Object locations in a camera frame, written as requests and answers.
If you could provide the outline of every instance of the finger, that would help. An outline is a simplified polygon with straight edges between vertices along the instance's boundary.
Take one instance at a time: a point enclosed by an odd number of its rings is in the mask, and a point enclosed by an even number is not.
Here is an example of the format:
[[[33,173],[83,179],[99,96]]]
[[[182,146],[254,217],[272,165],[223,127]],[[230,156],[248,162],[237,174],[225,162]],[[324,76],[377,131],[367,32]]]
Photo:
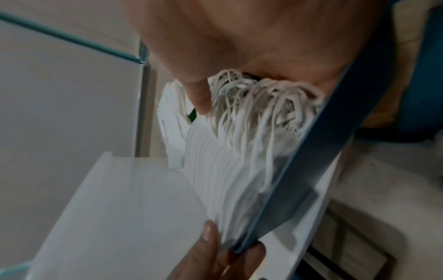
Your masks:
[[[219,279],[225,269],[236,262],[239,257],[240,256],[232,252],[232,250],[220,253],[212,269],[211,279]]]
[[[210,278],[217,258],[220,238],[217,226],[212,221],[204,224],[203,232],[186,256],[186,264],[180,280],[207,280]]]
[[[266,248],[263,243],[257,242],[246,252],[223,275],[225,280],[248,280],[258,266],[262,263],[266,255]]]
[[[200,115],[204,115],[211,109],[211,91],[208,80],[195,83],[182,83],[189,100]]]

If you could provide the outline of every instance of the hand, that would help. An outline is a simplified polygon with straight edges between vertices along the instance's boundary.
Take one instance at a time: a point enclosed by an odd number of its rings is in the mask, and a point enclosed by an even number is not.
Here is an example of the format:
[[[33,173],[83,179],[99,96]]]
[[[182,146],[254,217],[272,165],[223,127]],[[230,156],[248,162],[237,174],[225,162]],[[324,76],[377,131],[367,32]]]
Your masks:
[[[200,114],[207,78],[235,68],[326,94],[369,39],[386,0],[122,0],[150,53]]]
[[[207,221],[201,237],[167,280],[248,280],[266,254],[262,243],[256,243],[241,255],[231,251],[219,253],[219,242],[217,226]]]

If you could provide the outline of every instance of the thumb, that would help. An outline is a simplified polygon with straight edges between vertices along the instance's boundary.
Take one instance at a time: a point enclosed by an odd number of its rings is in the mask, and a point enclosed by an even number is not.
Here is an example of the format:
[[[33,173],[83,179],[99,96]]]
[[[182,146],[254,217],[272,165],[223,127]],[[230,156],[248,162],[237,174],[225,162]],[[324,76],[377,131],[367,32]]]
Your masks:
[[[212,221],[204,224],[203,232],[187,255],[180,280],[207,280],[211,277],[219,246],[217,225]]]
[[[193,83],[181,82],[185,88],[189,100],[194,105],[195,110],[204,115],[211,109],[211,91],[209,89],[208,80],[204,79]]]

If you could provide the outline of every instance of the white face mask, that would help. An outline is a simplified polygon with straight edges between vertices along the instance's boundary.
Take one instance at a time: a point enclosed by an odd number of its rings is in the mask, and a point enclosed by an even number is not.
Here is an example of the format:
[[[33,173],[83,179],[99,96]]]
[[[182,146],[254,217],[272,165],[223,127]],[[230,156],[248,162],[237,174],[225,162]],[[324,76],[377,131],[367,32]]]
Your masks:
[[[263,206],[325,94],[308,83],[256,81],[235,70],[209,84],[212,109],[192,124],[177,81],[166,85],[157,115],[170,167],[183,169],[228,248]]]

